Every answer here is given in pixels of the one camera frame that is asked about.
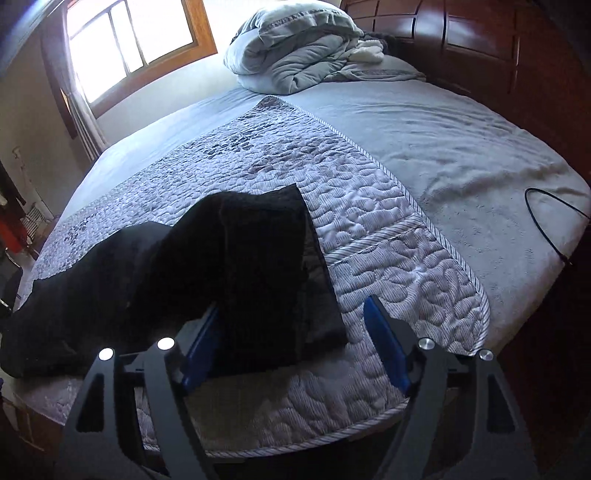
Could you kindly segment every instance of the black cloth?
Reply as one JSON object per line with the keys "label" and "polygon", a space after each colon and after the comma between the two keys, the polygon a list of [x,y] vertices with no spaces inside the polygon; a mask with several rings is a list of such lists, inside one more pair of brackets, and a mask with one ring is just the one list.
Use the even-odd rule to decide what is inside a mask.
{"label": "black cloth", "polygon": [[142,351],[212,301],[224,331],[217,374],[291,365],[346,343],[295,185],[210,195],[173,227],[124,228],[68,270],[35,280],[7,319],[0,365],[13,377],[85,374],[102,348]]}

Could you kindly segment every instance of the wall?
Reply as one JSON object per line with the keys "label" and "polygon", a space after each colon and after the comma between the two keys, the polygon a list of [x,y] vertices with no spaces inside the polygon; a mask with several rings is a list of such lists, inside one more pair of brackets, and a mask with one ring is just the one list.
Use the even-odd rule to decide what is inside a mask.
{"label": "wall", "polygon": [[[238,28],[260,7],[278,0],[203,0],[217,53],[146,85],[103,114],[99,125],[112,144],[170,113],[237,85],[223,54]],[[339,5],[340,0],[327,0]]]}
{"label": "wall", "polygon": [[58,215],[90,163],[80,140],[70,138],[57,110],[41,58],[38,32],[33,33],[0,78],[0,160],[29,207],[38,197],[14,158],[15,147],[20,148],[26,172],[39,195]]}

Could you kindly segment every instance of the pillow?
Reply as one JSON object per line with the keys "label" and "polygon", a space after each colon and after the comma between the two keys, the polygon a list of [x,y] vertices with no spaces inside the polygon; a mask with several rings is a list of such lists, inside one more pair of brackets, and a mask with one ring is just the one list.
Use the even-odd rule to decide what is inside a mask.
{"label": "pillow", "polygon": [[350,62],[338,72],[332,73],[324,79],[325,82],[350,82],[352,80],[380,82],[425,81],[425,75],[398,57],[384,55],[384,59],[380,63]]}

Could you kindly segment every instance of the gray sheet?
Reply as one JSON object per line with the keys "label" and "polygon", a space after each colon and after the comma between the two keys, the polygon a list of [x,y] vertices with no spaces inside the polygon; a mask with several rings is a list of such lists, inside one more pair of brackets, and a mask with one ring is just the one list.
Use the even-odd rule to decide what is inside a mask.
{"label": "gray sheet", "polygon": [[[63,218],[262,97],[235,89],[125,138],[96,163]],[[421,81],[320,84],[286,99],[333,125],[401,180],[480,278],[491,304],[488,345],[503,347],[562,269],[531,221],[524,190],[546,189],[589,212],[585,181],[528,132]],[[533,194],[531,206],[557,247],[570,254],[586,220],[545,196]]]}

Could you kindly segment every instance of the window frame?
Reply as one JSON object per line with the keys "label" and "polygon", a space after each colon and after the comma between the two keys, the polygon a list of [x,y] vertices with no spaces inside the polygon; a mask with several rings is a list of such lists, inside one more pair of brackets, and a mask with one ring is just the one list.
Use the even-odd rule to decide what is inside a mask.
{"label": "window frame", "polygon": [[[68,9],[72,7],[78,0],[72,0],[68,3]],[[117,103],[123,101],[134,92],[137,92],[146,85],[155,80],[184,67],[196,60],[209,57],[217,53],[216,44],[213,40],[211,28],[203,0],[181,0],[185,17],[189,25],[189,31],[193,37],[193,42],[177,48],[151,63],[145,64],[144,55],[141,53],[141,48],[138,44],[142,62],[145,64],[138,70],[128,73],[127,66],[125,66],[126,76],[124,79],[113,85],[109,90],[98,97],[94,102],[90,103],[90,109],[95,117],[100,117],[105,112],[113,108]],[[90,23],[96,20],[103,12],[97,14],[90,21],[88,21],[79,31],[82,31]],[[117,48],[121,54],[121,48],[117,42]]]}

